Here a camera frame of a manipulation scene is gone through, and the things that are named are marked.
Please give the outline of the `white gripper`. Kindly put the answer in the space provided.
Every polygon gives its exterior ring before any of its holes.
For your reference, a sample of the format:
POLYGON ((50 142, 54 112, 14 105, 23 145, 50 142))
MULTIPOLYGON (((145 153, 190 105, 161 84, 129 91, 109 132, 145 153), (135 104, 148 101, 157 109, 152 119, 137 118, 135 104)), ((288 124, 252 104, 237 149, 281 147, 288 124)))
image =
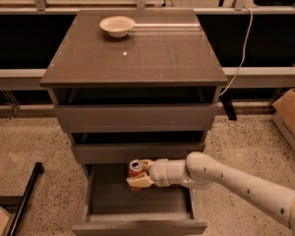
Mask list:
POLYGON ((184 159, 158 159, 156 161, 144 159, 143 164, 150 178, 148 176, 128 178, 127 183, 131 188, 148 188, 153 183, 157 187, 184 185, 189 180, 189 172, 184 159))

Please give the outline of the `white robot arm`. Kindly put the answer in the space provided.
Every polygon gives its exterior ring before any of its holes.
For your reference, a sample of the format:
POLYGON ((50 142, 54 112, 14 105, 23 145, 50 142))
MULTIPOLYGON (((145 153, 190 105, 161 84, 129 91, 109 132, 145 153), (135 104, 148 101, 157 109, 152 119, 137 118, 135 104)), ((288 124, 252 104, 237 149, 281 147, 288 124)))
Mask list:
POLYGON ((218 183, 292 231, 295 236, 295 190, 229 167, 202 152, 185 159, 134 159, 129 164, 129 186, 133 189, 181 185, 204 189, 218 183))

